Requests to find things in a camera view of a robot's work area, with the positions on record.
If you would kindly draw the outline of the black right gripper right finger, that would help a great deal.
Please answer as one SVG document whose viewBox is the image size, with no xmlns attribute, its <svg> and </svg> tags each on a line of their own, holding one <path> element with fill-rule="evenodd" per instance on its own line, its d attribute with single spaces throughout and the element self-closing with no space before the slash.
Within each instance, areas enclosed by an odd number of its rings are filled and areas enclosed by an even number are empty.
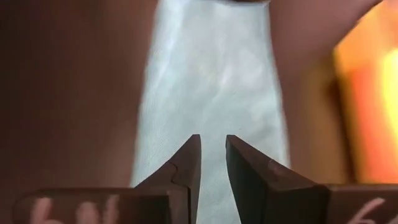
<svg viewBox="0 0 398 224">
<path fill-rule="evenodd" d="M 235 135 L 226 163 L 241 224 L 325 224 L 329 190 Z"/>
</svg>

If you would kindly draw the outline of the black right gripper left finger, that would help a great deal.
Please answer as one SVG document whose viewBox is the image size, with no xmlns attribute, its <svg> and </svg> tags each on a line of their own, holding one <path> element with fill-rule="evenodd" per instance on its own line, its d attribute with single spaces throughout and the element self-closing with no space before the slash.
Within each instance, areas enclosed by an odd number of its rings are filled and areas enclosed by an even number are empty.
<svg viewBox="0 0 398 224">
<path fill-rule="evenodd" d="M 159 169 L 136 186 L 151 193 L 140 224 L 196 224 L 201 181 L 201 139 L 194 134 Z"/>
</svg>

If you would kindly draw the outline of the teal microfiber towel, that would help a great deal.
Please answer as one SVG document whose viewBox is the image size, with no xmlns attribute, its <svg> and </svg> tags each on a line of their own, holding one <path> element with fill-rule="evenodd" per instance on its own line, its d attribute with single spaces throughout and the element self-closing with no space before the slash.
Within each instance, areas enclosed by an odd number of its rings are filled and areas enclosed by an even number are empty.
<svg viewBox="0 0 398 224">
<path fill-rule="evenodd" d="M 241 224 L 226 168 L 227 135 L 290 164 L 266 3 L 159 1 L 131 185 L 193 134 L 201 136 L 197 224 Z"/>
</svg>

